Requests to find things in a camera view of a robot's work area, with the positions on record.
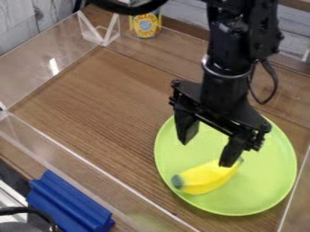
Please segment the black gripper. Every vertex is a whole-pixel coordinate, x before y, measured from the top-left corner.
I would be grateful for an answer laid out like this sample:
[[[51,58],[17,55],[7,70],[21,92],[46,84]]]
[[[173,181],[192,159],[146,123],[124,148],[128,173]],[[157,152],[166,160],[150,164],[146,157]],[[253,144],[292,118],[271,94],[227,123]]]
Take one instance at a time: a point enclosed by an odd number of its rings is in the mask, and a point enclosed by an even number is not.
[[[247,94],[252,70],[239,76],[215,75],[202,71],[201,82],[174,79],[170,81],[176,137],[182,145],[198,132],[200,122],[228,136],[219,159],[219,166],[231,168],[243,150],[259,150],[269,123],[249,105]]]

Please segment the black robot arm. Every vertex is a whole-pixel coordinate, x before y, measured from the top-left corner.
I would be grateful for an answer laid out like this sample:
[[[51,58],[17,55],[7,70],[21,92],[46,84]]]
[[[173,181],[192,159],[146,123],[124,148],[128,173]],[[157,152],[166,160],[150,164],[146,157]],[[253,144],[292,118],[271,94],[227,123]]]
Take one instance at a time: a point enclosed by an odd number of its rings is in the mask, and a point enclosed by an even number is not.
[[[200,0],[209,27],[206,53],[200,62],[200,82],[173,80],[176,136],[182,144],[204,123],[221,131],[228,141],[217,165],[231,167],[245,150],[259,150],[271,124],[252,108],[251,82],[260,64],[272,81],[277,75],[267,57],[277,52],[283,34],[277,28],[277,0]]]

